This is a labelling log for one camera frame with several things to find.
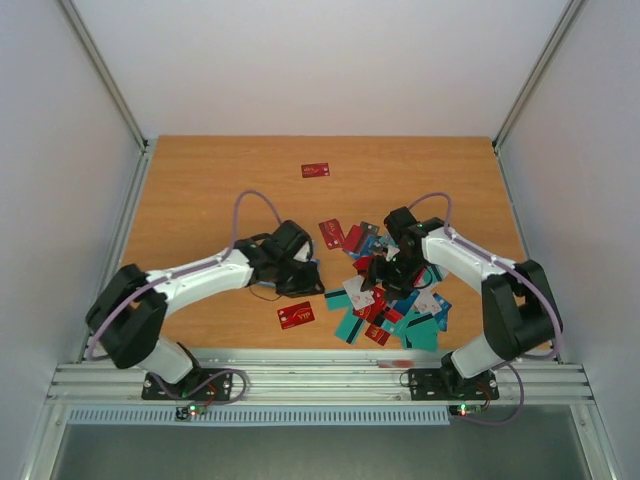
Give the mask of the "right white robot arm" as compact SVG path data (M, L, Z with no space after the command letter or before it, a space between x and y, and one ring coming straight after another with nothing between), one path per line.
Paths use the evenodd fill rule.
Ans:
M419 221L407 207L392 211L384 225L398 252L375 256L362 291L381 286L386 299L403 300L427 267L442 267L476 291L483 330L446 354L439 368L412 369L412 396L467 400L488 386L490 372L546 342L558 342L563 325L543 267L495 256L456 233L444 220Z

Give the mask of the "white card floral print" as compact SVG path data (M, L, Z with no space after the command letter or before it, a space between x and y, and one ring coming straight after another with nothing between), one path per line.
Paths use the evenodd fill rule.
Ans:
M363 284L364 278L360 275L356 275L343 282L343 288L355 310L361 310L375 304L372 291L363 291Z

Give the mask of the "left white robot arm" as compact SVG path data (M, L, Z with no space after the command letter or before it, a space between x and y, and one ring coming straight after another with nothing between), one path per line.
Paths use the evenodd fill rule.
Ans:
M320 295L325 288L309 234L291 220L272 233L235 240L204 259L165 270L121 267L86 315L91 332L86 357L105 358L119 369L139 367L172 400L231 400L210 394L222 373L209 373L191 352L161 334L167 317L206 298L259 283L271 283L280 297Z

